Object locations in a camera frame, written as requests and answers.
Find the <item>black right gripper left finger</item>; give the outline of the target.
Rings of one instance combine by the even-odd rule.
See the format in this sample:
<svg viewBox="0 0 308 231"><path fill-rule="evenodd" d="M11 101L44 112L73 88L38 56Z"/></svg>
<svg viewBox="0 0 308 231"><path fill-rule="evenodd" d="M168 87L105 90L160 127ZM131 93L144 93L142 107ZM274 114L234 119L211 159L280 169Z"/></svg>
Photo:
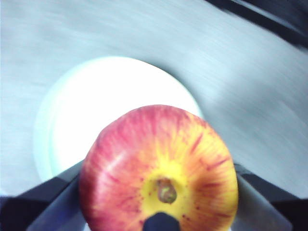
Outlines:
<svg viewBox="0 0 308 231"><path fill-rule="evenodd" d="M78 180L82 162L18 195L0 197L2 231L83 231Z"/></svg>

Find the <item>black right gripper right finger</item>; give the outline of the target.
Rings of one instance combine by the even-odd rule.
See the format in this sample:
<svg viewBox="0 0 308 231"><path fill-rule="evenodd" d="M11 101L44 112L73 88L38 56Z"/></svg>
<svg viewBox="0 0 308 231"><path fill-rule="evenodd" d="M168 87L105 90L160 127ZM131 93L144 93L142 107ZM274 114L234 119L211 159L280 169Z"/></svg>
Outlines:
<svg viewBox="0 0 308 231"><path fill-rule="evenodd" d="M232 231L306 231L308 200L235 164L239 201Z"/></svg>

